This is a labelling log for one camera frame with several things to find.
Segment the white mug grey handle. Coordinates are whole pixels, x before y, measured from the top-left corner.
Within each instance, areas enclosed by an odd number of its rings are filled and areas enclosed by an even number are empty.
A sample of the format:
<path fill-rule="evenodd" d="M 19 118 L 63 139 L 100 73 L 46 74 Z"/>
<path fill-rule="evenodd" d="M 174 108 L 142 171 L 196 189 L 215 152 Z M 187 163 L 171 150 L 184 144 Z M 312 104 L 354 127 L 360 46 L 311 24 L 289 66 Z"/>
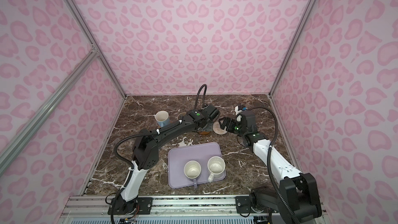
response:
<path fill-rule="evenodd" d="M 184 166 L 184 175 L 193 182 L 194 188 L 198 187 L 198 178 L 201 175 L 201 165 L 197 161 L 189 161 Z"/>

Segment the brown round wooden coaster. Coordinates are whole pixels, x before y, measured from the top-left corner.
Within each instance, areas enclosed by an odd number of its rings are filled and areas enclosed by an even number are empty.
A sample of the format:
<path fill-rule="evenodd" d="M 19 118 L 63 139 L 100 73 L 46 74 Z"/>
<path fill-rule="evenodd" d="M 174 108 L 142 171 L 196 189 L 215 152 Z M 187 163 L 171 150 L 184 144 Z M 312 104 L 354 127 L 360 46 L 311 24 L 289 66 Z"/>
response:
<path fill-rule="evenodd" d="M 211 131 L 198 131 L 197 132 L 198 134 L 200 134 L 200 135 L 209 135 L 210 133 L 211 133 Z"/>

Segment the white cream mug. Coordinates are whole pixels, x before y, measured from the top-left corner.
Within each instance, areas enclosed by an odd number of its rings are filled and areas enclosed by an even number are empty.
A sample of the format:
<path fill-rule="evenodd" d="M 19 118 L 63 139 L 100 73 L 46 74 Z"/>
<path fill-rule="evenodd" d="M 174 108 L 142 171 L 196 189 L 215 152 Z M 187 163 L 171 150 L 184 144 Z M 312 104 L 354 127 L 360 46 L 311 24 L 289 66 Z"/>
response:
<path fill-rule="evenodd" d="M 211 157 L 207 163 L 207 168 L 209 171 L 208 182 L 213 182 L 216 178 L 219 178 L 226 169 L 225 161 L 219 157 Z"/>

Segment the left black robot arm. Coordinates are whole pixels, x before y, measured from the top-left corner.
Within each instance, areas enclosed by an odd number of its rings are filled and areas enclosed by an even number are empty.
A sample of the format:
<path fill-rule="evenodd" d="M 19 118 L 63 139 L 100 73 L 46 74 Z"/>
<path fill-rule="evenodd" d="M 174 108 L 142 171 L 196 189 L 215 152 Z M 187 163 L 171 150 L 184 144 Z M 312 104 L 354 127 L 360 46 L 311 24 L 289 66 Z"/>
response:
<path fill-rule="evenodd" d="M 159 150 L 168 142 L 188 132 L 197 132 L 214 123 L 219 117 L 219 110 L 213 105 L 202 109 L 193 109 L 164 127 L 129 136 L 114 146 L 114 155 L 129 165 L 129 173 L 118 191 L 116 198 L 131 202 L 138 197 L 138 191 L 149 169 L 159 161 Z M 118 148 L 124 142 L 135 139 L 132 157 L 127 159 L 119 154 Z"/>

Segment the multicolour zigzag woven coaster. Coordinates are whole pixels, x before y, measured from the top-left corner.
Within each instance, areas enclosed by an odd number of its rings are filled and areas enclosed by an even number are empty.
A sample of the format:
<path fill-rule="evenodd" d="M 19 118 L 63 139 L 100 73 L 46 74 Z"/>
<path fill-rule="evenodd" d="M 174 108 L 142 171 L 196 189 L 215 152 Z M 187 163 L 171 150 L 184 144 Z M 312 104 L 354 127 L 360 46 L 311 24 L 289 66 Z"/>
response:
<path fill-rule="evenodd" d="M 213 131 L 214 131 L 216 134 L 218 134 L 218 135 L 225 135 L 225 134 L 227 134 L 227 131 L 221 128 L 219 122 L 213 123 L 212 129 L 213 129 Z"/>

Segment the light blue mug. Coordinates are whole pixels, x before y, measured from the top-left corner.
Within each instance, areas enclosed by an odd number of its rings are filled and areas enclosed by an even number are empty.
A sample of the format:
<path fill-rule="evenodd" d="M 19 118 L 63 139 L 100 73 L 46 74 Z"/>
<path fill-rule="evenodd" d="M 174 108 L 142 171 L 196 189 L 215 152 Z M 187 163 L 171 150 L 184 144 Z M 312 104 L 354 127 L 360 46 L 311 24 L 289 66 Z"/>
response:
<path fill-rule="evenodd" d="M 170 116 L 167 111 L 159 111 L 154 115 L 154 117 L 158 126 L 161 128 L 170 124 Z"/>

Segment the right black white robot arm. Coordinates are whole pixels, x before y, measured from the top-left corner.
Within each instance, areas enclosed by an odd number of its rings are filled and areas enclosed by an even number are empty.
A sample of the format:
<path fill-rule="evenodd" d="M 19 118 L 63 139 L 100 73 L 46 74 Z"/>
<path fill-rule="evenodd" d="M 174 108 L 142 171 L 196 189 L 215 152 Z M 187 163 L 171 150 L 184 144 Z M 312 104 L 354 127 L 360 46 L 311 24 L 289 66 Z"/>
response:
<path fill-rule="evenodd" d="M 322 209 L 316 179 L 304 174 L 276 149 L 279 129 L 275 128 L 272 140 L 259 131 L 253 109 L 243 110 L 234 118 L 219 119 L 222 130 L 240 137 L 243 146 L 250 149 L 267 168 L 273 189 L 252 189 L 246 204 L 237 209 L 243 217 L 253 212 L 267 213 L 268 222 L 272 214 L 279 213 L 286 224 L 302 224 L 321 217 Z"/>

